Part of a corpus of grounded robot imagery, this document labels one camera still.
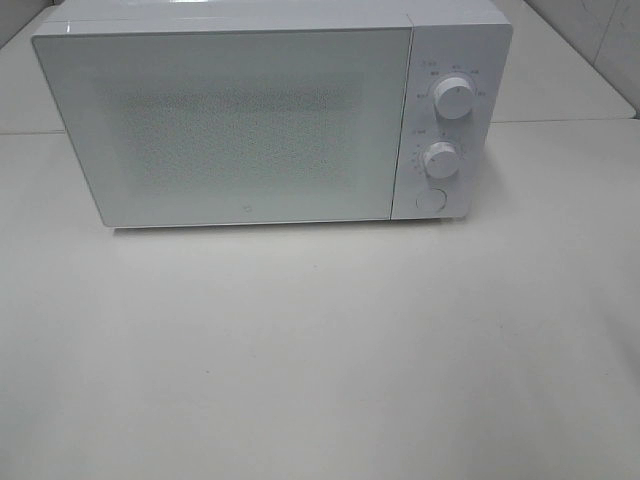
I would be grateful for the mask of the round white door button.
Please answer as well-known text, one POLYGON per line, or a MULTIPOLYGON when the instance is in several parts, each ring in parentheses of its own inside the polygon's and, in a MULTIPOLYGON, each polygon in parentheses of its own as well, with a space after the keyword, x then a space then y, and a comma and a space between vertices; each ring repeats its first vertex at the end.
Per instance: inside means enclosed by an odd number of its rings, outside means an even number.
POLYGON ((424 213, 435 214, 440 212, 447 203, 447 194, 438 188, 428 188, 422 191, 416 198, 416 207, 424 213))

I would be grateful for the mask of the upper white control knob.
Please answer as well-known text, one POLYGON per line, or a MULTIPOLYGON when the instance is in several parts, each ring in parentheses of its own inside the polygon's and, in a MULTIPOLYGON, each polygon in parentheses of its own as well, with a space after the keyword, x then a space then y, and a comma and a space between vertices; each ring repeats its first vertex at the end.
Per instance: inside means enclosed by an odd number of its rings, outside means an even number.
POLYGON ((456 120, 472 110, 475 88, 467 77, 452 74, 436 83, 433 96, 437 113, 447 120, 456 120))

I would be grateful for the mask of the white timer knob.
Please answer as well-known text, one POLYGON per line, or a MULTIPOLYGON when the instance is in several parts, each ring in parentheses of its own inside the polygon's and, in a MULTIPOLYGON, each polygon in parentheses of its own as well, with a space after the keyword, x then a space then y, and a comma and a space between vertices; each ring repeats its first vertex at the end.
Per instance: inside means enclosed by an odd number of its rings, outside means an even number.
POLYGON ((446 179, 460 168, 461 156, 450 142, 436 142, 422 154, 426 174, 434 179, 446 179))

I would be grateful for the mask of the white microwave door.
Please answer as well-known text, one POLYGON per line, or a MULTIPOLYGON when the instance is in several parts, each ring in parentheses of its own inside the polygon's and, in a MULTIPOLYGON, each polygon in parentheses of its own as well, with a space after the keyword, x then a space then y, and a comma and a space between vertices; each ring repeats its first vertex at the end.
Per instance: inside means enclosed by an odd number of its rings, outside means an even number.
POLYGON ((411 33, 37 36, 109 227, 382 220, 411 33))

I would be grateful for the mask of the white microwave oven body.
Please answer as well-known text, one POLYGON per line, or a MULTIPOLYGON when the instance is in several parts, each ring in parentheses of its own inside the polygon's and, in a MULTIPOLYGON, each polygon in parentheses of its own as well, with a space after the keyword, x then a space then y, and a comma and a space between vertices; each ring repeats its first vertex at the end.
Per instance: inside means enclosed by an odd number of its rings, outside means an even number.
POLYGON ((411 33, 391 214, 382 220, 461 218, 470 207, 513 35, 489 1, 66 1, 37 36, 301 32, 406 28, 411 33), (434 106, 436 83, 452 74, 475 88, 472 110, 447 120, 434 106), (450 142, 461 156, 446 179, 429 177, 422 154, 450 142), (446 192, 446 206, 421 212, 428 188, 446 192))

